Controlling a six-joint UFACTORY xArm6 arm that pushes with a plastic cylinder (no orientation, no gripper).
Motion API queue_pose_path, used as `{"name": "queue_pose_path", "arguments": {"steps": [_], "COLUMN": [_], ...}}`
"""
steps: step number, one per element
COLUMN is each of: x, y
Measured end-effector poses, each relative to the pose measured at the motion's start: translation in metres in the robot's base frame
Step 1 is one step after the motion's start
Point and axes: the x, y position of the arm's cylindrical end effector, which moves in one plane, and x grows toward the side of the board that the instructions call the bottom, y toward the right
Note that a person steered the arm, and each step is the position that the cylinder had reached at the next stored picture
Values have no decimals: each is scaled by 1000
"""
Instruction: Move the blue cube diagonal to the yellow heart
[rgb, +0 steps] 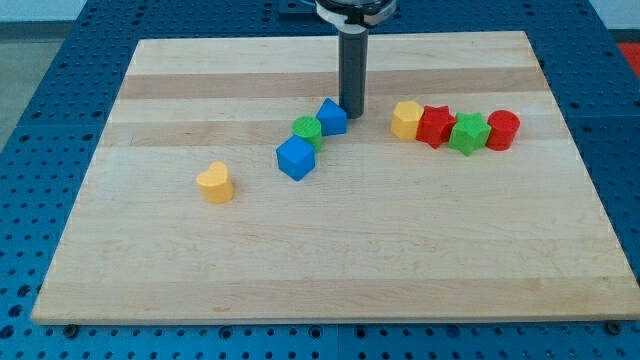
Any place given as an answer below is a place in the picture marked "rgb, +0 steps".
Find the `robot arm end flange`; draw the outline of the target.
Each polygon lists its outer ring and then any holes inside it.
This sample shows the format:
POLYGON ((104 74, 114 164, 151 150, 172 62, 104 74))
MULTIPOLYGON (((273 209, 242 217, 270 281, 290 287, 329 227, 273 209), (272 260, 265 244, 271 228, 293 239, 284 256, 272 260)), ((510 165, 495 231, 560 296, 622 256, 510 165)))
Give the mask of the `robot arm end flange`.
POLYGON ((336 27, 373 28, 397 10, 396 0, 316 0, 316 13, 336 27))

